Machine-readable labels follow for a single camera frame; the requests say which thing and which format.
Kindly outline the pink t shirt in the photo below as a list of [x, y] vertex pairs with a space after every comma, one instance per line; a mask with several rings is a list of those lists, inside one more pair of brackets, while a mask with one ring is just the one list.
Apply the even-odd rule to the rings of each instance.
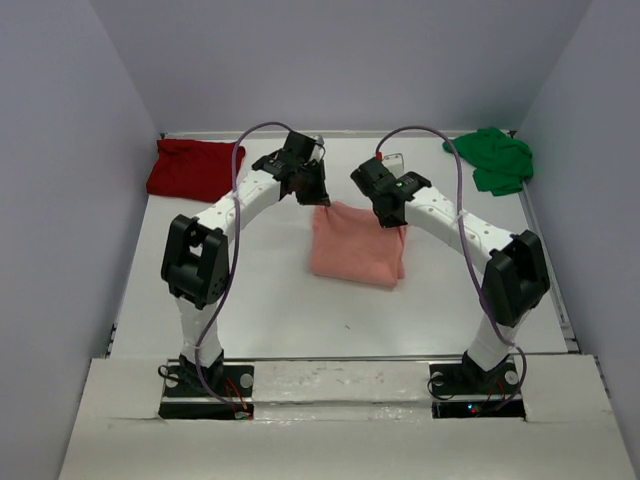
[[407, 228], [380, 226], [374, 213], [342, 202], [312, 215], [312, 274], [393, 289], [405, 278]]

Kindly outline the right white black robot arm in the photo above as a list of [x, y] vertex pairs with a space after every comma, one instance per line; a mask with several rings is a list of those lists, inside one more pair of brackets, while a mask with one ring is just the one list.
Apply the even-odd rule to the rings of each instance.
[[540, 238], [530, 230], [509, 232], [466, 212], [460, 163], [453, 201], [415, 172], [395, 176], [376, 157], [350, 178], [371, 202], [381, 227], [416, 227], [463, 256], [483, 317], [455, 378], [472, 394], [492, 387], [517, 348], [520, 324], [550, 289]]

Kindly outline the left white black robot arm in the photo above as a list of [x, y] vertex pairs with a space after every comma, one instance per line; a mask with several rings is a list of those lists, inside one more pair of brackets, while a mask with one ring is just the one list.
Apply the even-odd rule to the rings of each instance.
[[260, 157], [231, 189], [193, 217], [170, 226], [161, 278], [174, 297], [183, 345], [177, 379], [215, 399], [224, 373], [217, 318], [229, 296], [239, 260], [242, 230], [266, 209], [292, 195], [303, 206], [327, 206], [321, 136], [288, 133], [281, 148]]

